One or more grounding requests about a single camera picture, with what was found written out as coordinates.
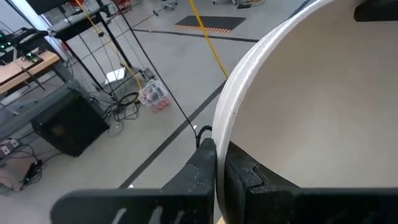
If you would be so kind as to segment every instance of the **yellow cable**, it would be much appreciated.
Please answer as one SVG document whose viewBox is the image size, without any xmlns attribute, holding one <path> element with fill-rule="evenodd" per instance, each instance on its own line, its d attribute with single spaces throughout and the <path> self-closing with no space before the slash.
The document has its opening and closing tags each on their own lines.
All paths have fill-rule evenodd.
<svg viewBox="0 0 398 224">
<path fill-rule="evenodd" d="M 218 66 L 220 66 L 220 69 L 223 72 L 225 78 L 228 79 L 228 75 L 227 75 L 227 73 L 226 73 L 226 71 L 224 69 L 224 66 L 221 64 L 220 59 L 217 56 L 216 50 L 214 49 L 213 44 L 211 43 L 209 37 L 207 36 L 207 32 L 205 30 L 205 26 L 203 26 L 203 23 L 202 23 L 202 21 L 200 19 L 200 16 L 199 16 L 199 13 L 197 11 L 197 8 L 195 7 L 195 4 L 193 3 L 193 0 L 189 0 L 189 4 L 191 5 L 192 11 L 193 11 L 195 17 L 197 18 L 197 21 L 199 23 L 200 29 L 203 32 L 203 34 L 205 35 L 205 39 L 207 41 L 207 44 L 209 45 L 209 47 L 211 49 L 211 52 L 213 53 L 213 56 L 214 56 L 214 58 L 216 59 L 216 61 L 218 63 Z"/>
<path fill-rule="evenodd" d="M 84 14 L 86 15 L 87 19 L 88 19 L 89 22 L 91 23 L 91 25 L 93 25 L 93 27 L 94 27 L 95 31 L 97 32 L 97 34 L 104 33 L 104 32 L 93 22 L 93 20 L 92 20 L 92 19 L 90 18 L 90 16 L 88 15 L 86 9 L 80 4 L 80 2 L 79 2 L 78 0 L 75 0 L 75 2 L 79 5 L 80 9 L 84 12 Z M 107 35 L 105 35 L 105 37 L 107 38 L 107 42 L 109 42 L 109 43 L 111 44 L 110 47 L 111 47 L 111 49 L 113 50 L 113 52 L 119 57 L 119 52 L 118 52 L 118 50 L 116 50 L 116 47 L 114 46 L 113 42 L 109 39 L 109 37 L 108 37 Z M 120 62 L 121 62 L 121 64 L 122 64 L 123 66 L 125 66 L 125 67 L 127 68 L 127 70 L 129 70 L 129 72 L 131 73 L 131 75 L 136 79 L 137 84 L 138 84 L 138 87 L 139 87 L 139 89 L 141 90 L 141 89 L 142 89 L 142 86 L 141 86 L 141 82 L 140 82 L 140 81 L 138 80 L 138 78 L 137 78 L 137 74 L 135 74 L 135 73 L 131 70 L 130 66 L 127 66 L 127 62 L 125 62 L 123 58 L 121 59 Z"/>
</svg>

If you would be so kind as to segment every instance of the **power strip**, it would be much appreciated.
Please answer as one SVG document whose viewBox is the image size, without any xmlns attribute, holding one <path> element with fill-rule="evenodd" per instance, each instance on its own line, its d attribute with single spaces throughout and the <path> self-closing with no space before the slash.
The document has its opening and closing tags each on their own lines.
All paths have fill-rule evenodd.
<svg viewBox="0 0 398 224">
<path fill-rule="evenodd" d="M 3 140 L 3 142 L 0 142 L 0 159 L 5 158 L 21 146 L 23 146 L 23 144 L 17 139 Z"/>
</svg>

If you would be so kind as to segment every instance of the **white bucket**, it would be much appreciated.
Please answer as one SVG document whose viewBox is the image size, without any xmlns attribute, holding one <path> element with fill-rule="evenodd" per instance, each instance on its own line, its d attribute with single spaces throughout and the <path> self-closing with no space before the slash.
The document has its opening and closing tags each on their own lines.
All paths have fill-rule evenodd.
<svg viewBox="0 0 398 224">
<path fill-rule="evenodd" d="M 300 187 L 398 186 L 398 22 L 356 22 L 361 2 L 318 0 L 238 63 L 213 123 L 221 206 L 229 141 Z"/>
</svg>

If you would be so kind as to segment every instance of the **electrical outlet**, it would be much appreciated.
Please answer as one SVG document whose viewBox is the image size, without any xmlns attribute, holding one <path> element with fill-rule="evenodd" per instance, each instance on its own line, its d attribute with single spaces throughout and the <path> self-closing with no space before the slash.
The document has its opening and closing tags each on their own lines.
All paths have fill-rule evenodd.
<svg viewBox="0 0 398 224">
<path fill-rule="evenodd" d="M 10 150 L 8 149 L 8 147 L 7 146 L 1 146 L 1 150 L 2 150 L 2 152 L 4 153 L 4 155 L 8 155 L 8 154 L 10 154 Z"/>
<path fill-rule="evenodd" d="M 16 139 L 11 139 L 10 142 L 11 142 L 12 146 L 14 146 L 14 148 L 19 146 L 19 142 Z"/>
</svg>

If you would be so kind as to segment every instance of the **black floor line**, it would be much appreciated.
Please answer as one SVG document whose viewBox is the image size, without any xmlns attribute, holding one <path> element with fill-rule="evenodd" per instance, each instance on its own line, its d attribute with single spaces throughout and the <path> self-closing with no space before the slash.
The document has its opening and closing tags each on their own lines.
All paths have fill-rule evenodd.
<svg viewBox="0 0 398 224">
<path fill-rule="evenodd" d="M 310 2 L 311 0 L 306 0 L 304 1 L 287 19 L 290 19 L 291 17 L 294 17 L 294 15 L 296 15 L 297 13 L 299 13 L 301 10 L 303 10 L 303 8 L 305 8 L 305 6 L 307 6 L 307 4 Z"/>
<path fill-rule="evenodd" d="M 186 37 L 205 37 L 202 34 L 185 34 L 185 33 L 181 33 L 181 32 L 171 32 L 171 31 L 156 31 L 156 30 L 142 30 L 142 29 L 133 29 L 134 32 L 148 32 L 148 33 L 154 33 L 154 34 L 171 34 L 171 35 L 182 35 L 182 36 L 186 36 Z M 118 38 L 122 35 L 124 35 L 125 33 L 130 32 L 130 30 L 126 30 L 123 33 L 115 36 L 115 38 Z M 257 43 L 259 40 L 257 39 L 247 39 L 247 38 L 239 38 L 239 37 L 220 37 L 220 36 L 215 36 L 215 35 L 209 35 L 210 39 L 220 39 L 220 40 L 233 40 L 233 41 L 241 41 L 241 42 L 250 42 L 250 43 Z M 104 43 L 103 45 L 99 46 L 98 48 L 92 50 L 92 53 L 95 53 L 97 50 L 99 50 L 100 48 L 102 48 L 104 45 L 110 43 L 110 41 L 108 41 L 107 43 Z M 90 56 L 91 54 L 88 54 L 86 56 L 84 56 L 83 58 L 81 58 L 82 60 L 87 58 L 88 56 Z"/>
<path fill-rule="evenodd" d="M 134 28 L 134 27 L 138 26 L 139 24 L 142 24 L 143 22 L 145 22 L 146 20 L 148 20 L 149 18 L 151 18 L 151 17 L 154 16 L 154 15 L 155 15 L 155 14 L 152 14 L 152 15 L 148 16 L 147 18 L 141 20 L 139 23 L 137 23 L 136 25 L 132 26 L 131 28 Z"/>
<path fill-rule="evenodd" d="M 181 32 L 171 32 L 171 31 L 156 31 L 156 30 L 142 30 L 142 29 L 133 29 L 137 32 L 149 32 L 154 34 L 171 34 L 171 35 L 183 35 L 187 37 L 205 37 L 202 34 L 186 34 Z M 209 35 L 210 39 L 220 39 L 220 40 L 234 40 L 234 41 L 241 41 L 241 42 L 251 42 L 257 43 L 259 40 L 257 39 L 247 39 L 247 38 L 239 38 L 239 37 L 220 37 L 215 35 Z"/>
<path fill-rule="evenodd" d="M 193 121 L 217 96 L 221 93 L 225 82 L 223 82 L 189 117 Z M 132 184 L 149 165 L 170 145 L 178 135 L 188 127 L 188 121 L 184 121 L 124 182 L 120 189 L 126 189 Z"/>
</svg>

